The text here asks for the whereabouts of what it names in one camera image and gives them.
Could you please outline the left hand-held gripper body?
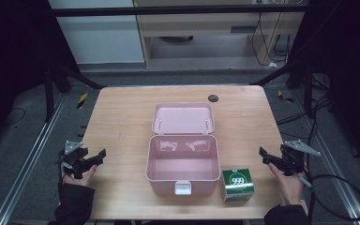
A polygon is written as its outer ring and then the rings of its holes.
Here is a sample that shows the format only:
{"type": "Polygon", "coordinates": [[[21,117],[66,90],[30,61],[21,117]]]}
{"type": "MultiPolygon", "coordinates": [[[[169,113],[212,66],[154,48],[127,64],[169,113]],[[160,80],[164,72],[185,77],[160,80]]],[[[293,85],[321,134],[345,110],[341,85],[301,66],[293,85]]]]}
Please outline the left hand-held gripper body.
{"type": "Polygon", "coordinates": [[[83,142],[66,141],[65,147],[58,154],[55,164],[58,166],[58,175],[63,179],[66,174],[74,175],[75,179],[82,179],[86,172],[84,158],[88,149],[83,148],[83,142]]]}

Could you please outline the pink plastic storage box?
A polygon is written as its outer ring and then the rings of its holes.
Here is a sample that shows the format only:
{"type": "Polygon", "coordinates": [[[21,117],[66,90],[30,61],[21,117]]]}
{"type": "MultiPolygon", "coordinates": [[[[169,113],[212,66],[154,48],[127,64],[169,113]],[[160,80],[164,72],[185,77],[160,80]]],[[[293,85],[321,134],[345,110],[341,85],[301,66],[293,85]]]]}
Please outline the pink plastic storage box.
{"type": "Polygon", "coordinates": [[[210,195],[221,175],[208,103],[160,103],[152,121],[145,176],[158,195],[210,195]]]}

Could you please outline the white cabinet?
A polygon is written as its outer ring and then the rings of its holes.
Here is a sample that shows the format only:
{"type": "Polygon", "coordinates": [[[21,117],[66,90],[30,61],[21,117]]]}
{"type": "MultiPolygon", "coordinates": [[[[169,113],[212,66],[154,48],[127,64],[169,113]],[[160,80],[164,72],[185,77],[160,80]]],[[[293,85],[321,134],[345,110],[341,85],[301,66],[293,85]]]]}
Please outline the white cabinet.
{"type": "MultiPolygon", "coordinates": [[[[49,0],[52,9],[132,8],[132,0],[49,0]]],[[[79,65],[143,63],[134,16],[58,17],[79,65]]]]}

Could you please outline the dark curtain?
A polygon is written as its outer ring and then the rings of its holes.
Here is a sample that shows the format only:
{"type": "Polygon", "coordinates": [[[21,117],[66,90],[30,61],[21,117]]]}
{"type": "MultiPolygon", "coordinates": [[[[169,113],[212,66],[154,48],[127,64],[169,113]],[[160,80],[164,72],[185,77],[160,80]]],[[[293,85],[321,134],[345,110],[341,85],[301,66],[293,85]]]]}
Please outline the dark curtain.
{"type": "Polygon", "coordinates": [[[330,78],[329,97],[360,152],[360,0],[309,0],[292,59],[298,63],[293,85],[306,67],[330,78]]]}
{"type": "Polygon", "coordinates": [[[58,21],[34,13],[50,7],[49,0],[0,0],[0,127],[15,97],[44,83],[47,54],[79,70],[58,21]]]}

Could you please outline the green medicine box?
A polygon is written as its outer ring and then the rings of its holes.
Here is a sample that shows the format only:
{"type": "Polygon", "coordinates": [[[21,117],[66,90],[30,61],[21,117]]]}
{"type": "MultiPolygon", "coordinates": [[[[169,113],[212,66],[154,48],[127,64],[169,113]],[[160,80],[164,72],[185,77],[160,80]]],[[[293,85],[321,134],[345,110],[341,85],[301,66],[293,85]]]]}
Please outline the green medicine box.
{"type": "Polygon", "coordinates": [[[221,173],[221,195],[224,202],[248,201],[254,192],[249,169],[231,169],[221,173]]]}

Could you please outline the light wooden desk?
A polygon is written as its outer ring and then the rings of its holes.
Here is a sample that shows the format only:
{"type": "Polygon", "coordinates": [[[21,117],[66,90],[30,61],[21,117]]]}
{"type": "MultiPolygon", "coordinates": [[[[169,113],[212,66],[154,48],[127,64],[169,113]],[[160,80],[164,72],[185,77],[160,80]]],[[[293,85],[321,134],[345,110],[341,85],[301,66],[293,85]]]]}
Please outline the light wooden desk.
{"type": "MultiPolygon", "coordinates": [[[[132,0],[136,7],[296,5],[308,0],[132,0]]],[[[212,13],[139,15],[141,36],[186,37],[248,34],[261,64],[272,61],[271,51],[280,36],[295,35],[304,18],[302,12],[212,13]]]]}

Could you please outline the person's right hand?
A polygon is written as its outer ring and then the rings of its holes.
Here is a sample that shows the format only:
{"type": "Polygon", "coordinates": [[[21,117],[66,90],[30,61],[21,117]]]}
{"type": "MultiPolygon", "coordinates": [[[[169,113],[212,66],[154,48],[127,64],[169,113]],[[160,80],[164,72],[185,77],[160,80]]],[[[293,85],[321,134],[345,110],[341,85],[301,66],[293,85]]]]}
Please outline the person's right hand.
{"type": "Polygon", "coordinates": [[[301,179],[305,176],[302,173],[286,176],[272,163],[269,163],[268,167],[278,180],[284,203],[286,205],[299,205],[305,185],[301,179]]]}

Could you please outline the aluminium floor rail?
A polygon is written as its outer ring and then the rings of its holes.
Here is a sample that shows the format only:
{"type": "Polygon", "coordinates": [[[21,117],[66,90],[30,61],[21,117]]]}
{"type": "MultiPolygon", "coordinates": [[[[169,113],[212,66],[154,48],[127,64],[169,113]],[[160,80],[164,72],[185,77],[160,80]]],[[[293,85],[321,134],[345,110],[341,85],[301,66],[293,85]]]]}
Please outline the aluminium floor rail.
{"type": "Polygon", "coordinates": [[[317,127],[313,126],[313,121],[307,115],[304,116],[304,121],[311,129],[311,133],[314,134],[311,136],[311,141],[316,145],[316,149],[321,152],[321,159],[326,170],[331,175],[335,176],[335,178],[333,178],[333,183],[336,187],[339,198],[342,200],[342,203],[345,206],[348,216],[353,219],[353,225],[360,225],[360,202],[357,199],[355,190],[350,184],[336,179],[337,176],[344,178],[344,173],[339,168],[338,164],[335,162],[334,157],[330,153],[323,135],[317,127]]]}
{"type": "Polygon", "coordinates": [[[63,105],[66,101],[67,94],[59,94],[57,101],[53,106],[53,113],[51,118],[43,124],[41,131],[39,132],[33,147],[31,148],[21,170],[19,171],[11,189],[9,190],[5,200],[0,206],[0,225],[7,225],[11,214],[18,203],[18,200],[23,194],[23,190],[29,180],[31,173],[33,172],[40,154],[42,153],[46,142],[48,141],[54,125],[62,111],[63,105]]]}

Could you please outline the black horizontal frame bar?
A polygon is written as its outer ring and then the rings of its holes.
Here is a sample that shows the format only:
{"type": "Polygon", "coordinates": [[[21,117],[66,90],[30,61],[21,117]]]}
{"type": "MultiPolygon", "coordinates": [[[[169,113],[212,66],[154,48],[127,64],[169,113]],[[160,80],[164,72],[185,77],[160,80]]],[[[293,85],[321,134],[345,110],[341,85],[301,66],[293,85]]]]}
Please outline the black horizontal frame bar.
{"type": "Polygon", "coordinates": [[[55,17],[88,16],[133,16],[211,13],[260,13],[260,12],[302,12],[309,5],[228,5],[228,6],[173,6],[173,7],[99,7],[99,8],[59,8],[23,9],[22,13],[53,15],[55,17]]]}

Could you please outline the yellow black striped tape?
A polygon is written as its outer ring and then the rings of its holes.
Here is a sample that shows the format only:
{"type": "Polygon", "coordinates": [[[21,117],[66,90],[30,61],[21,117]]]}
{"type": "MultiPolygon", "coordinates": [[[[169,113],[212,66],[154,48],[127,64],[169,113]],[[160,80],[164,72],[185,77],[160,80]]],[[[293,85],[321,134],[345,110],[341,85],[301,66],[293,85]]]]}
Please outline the yellow black striped tape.
{"type": "Polygon", "coordinates": [[[87,93],[87,92],[81,94],[80,99],[79,99],[79,101],[78,101],[78,103],[77,103],[77,107],[76,107],[77,109],[80,109],[80,108],[83,107],[84,102],[85,102],[86,99],[87,99],[87,96],[88,96],[88,93],[87,93]]]}
{"type": "Polygon", "coordinates": [[[278,90],[277,95],[287,103],[294,103],[292,93],[289,90],[278,90]]]}

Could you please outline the black metal stand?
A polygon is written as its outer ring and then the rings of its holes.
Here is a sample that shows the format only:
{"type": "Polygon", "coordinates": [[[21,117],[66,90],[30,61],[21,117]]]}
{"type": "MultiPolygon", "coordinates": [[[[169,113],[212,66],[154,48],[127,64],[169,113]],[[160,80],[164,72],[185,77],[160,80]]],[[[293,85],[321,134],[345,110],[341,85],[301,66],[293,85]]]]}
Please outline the black metal stand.
{"type": "Polygon", "coordinates": [[[74,78],[93,89],[104,88],[104,85],[87,79],[80,72],[76,72],[59,63],[49,64],[43,75],[46,98],[46,122],[53,118],[54,113],[53,86],[56,85],[60,93],[68,93],[71,90],[68,77],[74,78]]]}
{"type": "Polygon", "coordinates": [[[304,109],[307,115],[312,118],[312,77],[313,66],[309,62],[290,60],[287,65],[281,67],[270,75],[252,82],[251,85],[264,86],[279,76],[289,73],[290,77],[286,81],[289,88],[297,88],[301,83],[304,84],[304,109]]]}

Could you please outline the person's left hand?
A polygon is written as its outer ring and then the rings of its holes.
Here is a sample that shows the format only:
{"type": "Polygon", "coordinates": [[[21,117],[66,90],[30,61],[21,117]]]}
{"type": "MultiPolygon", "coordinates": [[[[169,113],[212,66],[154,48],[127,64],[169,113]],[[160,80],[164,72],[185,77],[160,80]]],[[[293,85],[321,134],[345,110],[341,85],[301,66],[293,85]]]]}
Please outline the person's left hand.
{"type": "Polygon", "coordinates": [[[70,174],[67,174],[64,167],[61,167],[62,183],[69,185],[76,185],[82,187],[89,187],[92,183],[93,176],[97,171],[98,166],[93,165],[89,171],[87,171],[81,179],[73,178],[70,174]]]}

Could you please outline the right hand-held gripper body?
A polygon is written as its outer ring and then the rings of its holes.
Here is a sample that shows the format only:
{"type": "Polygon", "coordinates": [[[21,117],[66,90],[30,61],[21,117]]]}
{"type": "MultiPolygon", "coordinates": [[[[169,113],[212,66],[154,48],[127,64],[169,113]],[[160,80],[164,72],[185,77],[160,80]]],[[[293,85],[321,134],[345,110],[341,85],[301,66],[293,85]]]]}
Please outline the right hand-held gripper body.
{"type": "Polygon", "coordinates": [[[322,155],[319,151],[313,149],[300,140],[285,142],[280,146],[280,151],[282,154],[282,160],[285,164],[282,171],[286,176],[290,176],[295,173],[302,173],[304,171],[306,155],[312,155],[315,157],[320,157],[322,155]]]}

